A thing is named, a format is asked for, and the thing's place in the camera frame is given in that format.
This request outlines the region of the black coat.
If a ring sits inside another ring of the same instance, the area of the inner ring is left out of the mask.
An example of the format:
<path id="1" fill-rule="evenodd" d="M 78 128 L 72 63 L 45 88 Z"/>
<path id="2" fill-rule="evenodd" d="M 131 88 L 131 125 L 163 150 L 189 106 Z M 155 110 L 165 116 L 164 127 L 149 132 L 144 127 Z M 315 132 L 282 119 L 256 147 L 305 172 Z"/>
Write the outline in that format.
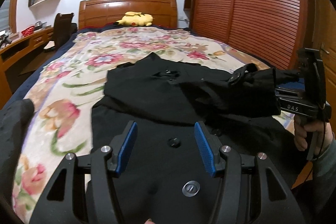
<path id="1" fill-rule="evenodd" d="M 230 74 L 150 54 L 107 74 L 104 97 L 92 107 L 93 146 L 109 143 L 128 121 L 138 136 L 116 193 L 127 223 L 207 223 L 220 181 L 206 172 L 194 137 L 203 121 L 238 153 L 266 153 L 288 185 L 302 166 L 293 135 L 263 107 L 266 90 L 246 95 Z"/>

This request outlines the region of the floral blanket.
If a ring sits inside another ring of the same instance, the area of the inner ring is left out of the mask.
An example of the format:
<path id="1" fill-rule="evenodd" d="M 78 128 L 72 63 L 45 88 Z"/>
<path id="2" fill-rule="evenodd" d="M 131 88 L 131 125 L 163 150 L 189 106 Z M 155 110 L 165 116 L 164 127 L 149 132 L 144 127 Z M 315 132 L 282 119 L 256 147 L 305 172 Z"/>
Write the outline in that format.
<path id="1" fill-rule="evenodd" d="M 28 91 L 35 112 L 13 179 L 12 202 L 28 223 L 37 200 L 66 152 L 87 154 L 93 145 L 91 110 L 103 97 L 106 75 L 124 63 L 155 53 L 170 61 L 200 64 L 229 73 L 253 63 L 266 64 L 222 42 L 181 29 L 156 27 L 84 31 L 43 65 Z"/>

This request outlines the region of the wooden door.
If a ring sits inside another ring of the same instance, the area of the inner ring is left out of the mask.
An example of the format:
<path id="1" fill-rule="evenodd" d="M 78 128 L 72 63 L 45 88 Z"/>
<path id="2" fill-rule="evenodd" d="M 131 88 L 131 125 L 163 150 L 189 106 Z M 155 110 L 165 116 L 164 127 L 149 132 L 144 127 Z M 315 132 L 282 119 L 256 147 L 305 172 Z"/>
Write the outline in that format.
<path id="1" fill-rule="evenodd" d="M 335 8 L 330 0 L 315 0 L 313 47 L 320 50 L 323 59 L 326 99 L 332 108 L 330 123 L 332 129 L 335 130 Z"/>

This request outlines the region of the red-brown slatted wardrobe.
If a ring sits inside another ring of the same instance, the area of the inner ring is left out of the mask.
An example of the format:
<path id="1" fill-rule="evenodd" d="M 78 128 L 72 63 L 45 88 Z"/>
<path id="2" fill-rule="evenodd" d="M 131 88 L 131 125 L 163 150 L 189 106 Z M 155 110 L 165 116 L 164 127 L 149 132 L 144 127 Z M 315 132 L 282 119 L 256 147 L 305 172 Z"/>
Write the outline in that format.
<path id="1" fill-rule="evenodd" d="M 185 0 L 190 28 L 279 69 L 312 44 L 314 0 Z"/>

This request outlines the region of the dark grey jacket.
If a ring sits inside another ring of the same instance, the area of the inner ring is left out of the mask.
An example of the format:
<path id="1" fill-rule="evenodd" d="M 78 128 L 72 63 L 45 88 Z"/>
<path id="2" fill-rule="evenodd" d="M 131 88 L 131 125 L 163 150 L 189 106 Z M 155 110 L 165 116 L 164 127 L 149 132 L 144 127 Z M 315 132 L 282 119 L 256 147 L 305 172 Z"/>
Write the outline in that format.
<path id="1" fill-rule="evenodd" d="M 26 127 L 34 114 L 31 100 L 19 100 L 1 110 L 1 196 L 11 203 L 17 163 Z"/>

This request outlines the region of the yellow plush toy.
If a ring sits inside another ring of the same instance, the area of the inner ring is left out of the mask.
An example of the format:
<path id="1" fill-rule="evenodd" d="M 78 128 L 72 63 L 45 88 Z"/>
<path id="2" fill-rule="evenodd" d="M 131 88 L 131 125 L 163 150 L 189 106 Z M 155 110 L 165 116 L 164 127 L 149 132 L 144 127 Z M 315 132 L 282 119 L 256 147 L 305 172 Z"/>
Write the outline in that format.
<path id="1" fill-rule="evenodd" d="M 126 12 L 122 19 L 117 20 L 115 25 L 123 26 L 151 26 L 153 22 L 153 17 L 150 14 L 143 14 L 141 12 Z"/>

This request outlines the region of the dark wooden chair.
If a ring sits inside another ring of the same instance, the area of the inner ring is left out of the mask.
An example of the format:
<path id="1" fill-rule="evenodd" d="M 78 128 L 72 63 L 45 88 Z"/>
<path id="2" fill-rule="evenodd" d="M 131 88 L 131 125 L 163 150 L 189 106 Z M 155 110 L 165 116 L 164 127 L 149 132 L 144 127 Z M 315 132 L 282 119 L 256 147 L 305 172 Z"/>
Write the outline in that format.
<path id="1" fill-rule="evenodd" d="M 58 50 L 70 39 L 71 35 L 77 32 L 77 24 L 72 23 L 74 13 L 61 14 L 58 13 L 54 21 L 54 30 L 51 40 L 44 47 L 44 52 Z"/>

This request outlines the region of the wooden headboard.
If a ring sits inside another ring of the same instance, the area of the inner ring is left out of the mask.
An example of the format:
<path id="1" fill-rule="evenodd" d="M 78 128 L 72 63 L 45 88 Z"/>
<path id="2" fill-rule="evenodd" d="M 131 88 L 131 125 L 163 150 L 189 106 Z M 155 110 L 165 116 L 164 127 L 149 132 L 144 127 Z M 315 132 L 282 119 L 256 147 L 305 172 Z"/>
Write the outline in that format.
<path id="1" fill-rule="evenodd" d="M 156 26 L 178 27 L 176 0 L 84 0 L 79 6 L 79 29 L 112 24 L 126 12 L 150 14 Z"/>

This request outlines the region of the wooden desk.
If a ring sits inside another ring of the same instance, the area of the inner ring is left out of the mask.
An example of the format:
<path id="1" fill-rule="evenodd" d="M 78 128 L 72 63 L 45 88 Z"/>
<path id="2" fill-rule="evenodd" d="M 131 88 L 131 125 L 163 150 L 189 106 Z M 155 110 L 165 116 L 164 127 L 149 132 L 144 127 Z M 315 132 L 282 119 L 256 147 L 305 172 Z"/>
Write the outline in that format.
<path id="1" fill-rule="evenodd" d="M 43 47 L 51 40 L 53 30 L 53 27 L 38 30 L 32 35 L 14 40 L 1 49 L 1 107 L 13 94 L 7 80 L 6 71 L 16 63 L 26 61 L 26 57 L 31 57 L 31 61 L 28 62 L 29 69 L 26 69 L 25 65 L 21 69 L 24 73 L 33 72 L 42 65 L 53 53 L 53 51 L 45 53 L 43 50 Z"/>

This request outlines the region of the red basket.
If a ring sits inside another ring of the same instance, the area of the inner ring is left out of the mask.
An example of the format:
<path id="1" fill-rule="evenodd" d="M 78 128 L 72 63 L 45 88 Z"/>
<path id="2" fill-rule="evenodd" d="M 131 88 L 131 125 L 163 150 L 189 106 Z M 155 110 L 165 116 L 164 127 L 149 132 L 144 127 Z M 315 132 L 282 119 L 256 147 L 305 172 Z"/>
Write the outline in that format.
<path id="1" fill-rule="evenodd" d="M 34 26 L 29 26 L 26 29 L 22 30 L 21 34 L 22 34 L 23 37 L 27 37 L 27 36 L 32 35 L 34 33 L 34 29 L 35 29 Z"/>

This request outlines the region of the window blind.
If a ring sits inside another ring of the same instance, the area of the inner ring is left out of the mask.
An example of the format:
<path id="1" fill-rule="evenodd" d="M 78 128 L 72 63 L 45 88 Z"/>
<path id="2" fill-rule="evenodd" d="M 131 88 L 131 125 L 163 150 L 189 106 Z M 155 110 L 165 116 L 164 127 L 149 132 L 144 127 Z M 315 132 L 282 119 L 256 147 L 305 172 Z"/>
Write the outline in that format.
<path id="1" fill-rule="evenodd" d="M 0 32 L 9 29 L 10 0 L 5 0 L 0 8 Z"/>

